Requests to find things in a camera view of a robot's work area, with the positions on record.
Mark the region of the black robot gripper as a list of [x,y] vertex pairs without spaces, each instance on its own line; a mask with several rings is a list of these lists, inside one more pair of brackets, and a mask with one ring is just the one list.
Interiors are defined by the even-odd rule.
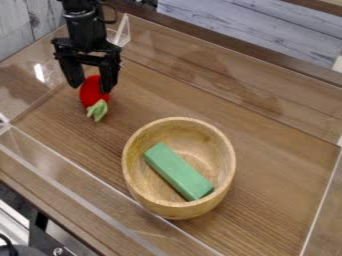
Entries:
[[99,13],[66,13],[68,36],[54,38],[55,58],[68,84],[78,88],[85,82],[82,65],[99,67],[101,90],[109,94],[118,84],[121,47],[107,40],[106,21]]

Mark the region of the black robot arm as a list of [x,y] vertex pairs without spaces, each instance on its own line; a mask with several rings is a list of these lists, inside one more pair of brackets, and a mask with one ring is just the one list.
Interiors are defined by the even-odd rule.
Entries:
[[107,94],[118,84],[122,47],[107,40],[107,24],[117,19],[105,18],[103,0],[58,0],[63,6],[68,36],[54,38],[55,59],[72,88],[86,81],[85,65],[97,66],[101,92]]

